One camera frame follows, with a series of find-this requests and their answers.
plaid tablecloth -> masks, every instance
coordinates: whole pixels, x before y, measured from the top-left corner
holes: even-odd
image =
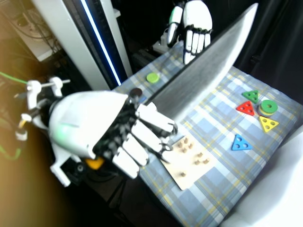
[[[183,44],[140,70],[116,88],[127,94],[132,88],[142,89],[144,102],[182,67]],[[150,72],[160,75],[156,84],[146,81]],[[264,133],[258,114],[246,115],[235,110],[247,100],[244,91],[259,91],[261,100],[278,104],[272,117],[280,124]],[[181,191],[162,163],[152,158],[140,176],[154,194],[184,226],[217,226],[257,177],[288,133],[302,124],[303,106],[285,94],[232,67],[220,85],[180,122],[218,162],[189,189]],[[242,135],[251,150],[232,151],[235,134]]]

robotic hand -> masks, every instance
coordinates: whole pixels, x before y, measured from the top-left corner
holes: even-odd
[[[167,161],[166,151],[172,147],[166,141],[178,129],[155,105],[138,104],[138,97],[112,91],[63,97],[63,83],[59,78],[50,79],[54,98],[37,103],[37,94],[44,85],[29,81],[27,97],[29,110],[40,112],[30,121],[47,130],[52,144],[55,163],[51,171],[65,187],[71,181],[77,183],[87,166],[98,169],[100,165],[91,166],[94,160],[108,160],[130,178],[138,175],[140,166],[148,164],[147,151]],[[63,168],[67,162],[72,168]]]
[[[185,4],[184,2],[177,4],[169,19],[168,46],[176,42],[181,19],[186,30],[183,57],[186,65],[210,44],[213,21],[208,7],[201,0],[189,0]]]

green triangle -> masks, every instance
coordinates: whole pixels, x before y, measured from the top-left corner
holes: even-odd
[[[252,101],[254,104],[258,102],[258,91],[247,91],[242,93],[244,97],[246,97],[248,100]]]

large metal blade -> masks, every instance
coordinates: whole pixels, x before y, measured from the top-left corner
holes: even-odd
[[[185,66],[149,102],[160,113],[180,122],[226,76],[249,35],[258,4],[249,7],[200,56]]]

blue led light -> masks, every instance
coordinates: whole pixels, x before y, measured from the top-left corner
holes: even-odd
[[[104,46],[104,43],[103,43],[102,38],[101,38],[101,35],[100,35],[100,33],[99,33],[98,29],[97,29],[97,26],[96,26],[95,21],[94,21],[92,15],[90,13],[90,10],[89,10],[88,6],[86,4],[86,1],[85,0],[81,0],[81,3],[82,3],[82,6],[83,6],[83,8],[84,8],[84,10],[86,12],[87,17],[89,18],[90,24],[91,24],[91,26],[94,29],[96,37],[97,37],[97,39],[98,39],[98,41],[100,43],[100,46],[101,46],[101,48],[102,48],[102,50],[104,52],[104,55],[105,55],[105,57],[106,57],[106,59],[107,59],[107,61],[109,63],[109,66],[110,66],[110,68],[111,68],[111,70],[112,70],[112,72],[113,72],[113,74],[114,74],[114,76],[116,78],[116,81],[117,81],[118,85],[120,86],[121,82],[120,82],[119,77],[118,77],[118,75],[116,73],[116,70],[115,70],[115,68],[113,66],[113,63],[112,63],[112,61],[111,61],[111,59],[110,59],[110,57],[109,57],[109,55],[107,53],[107,50],[106,50],[106,48]]]

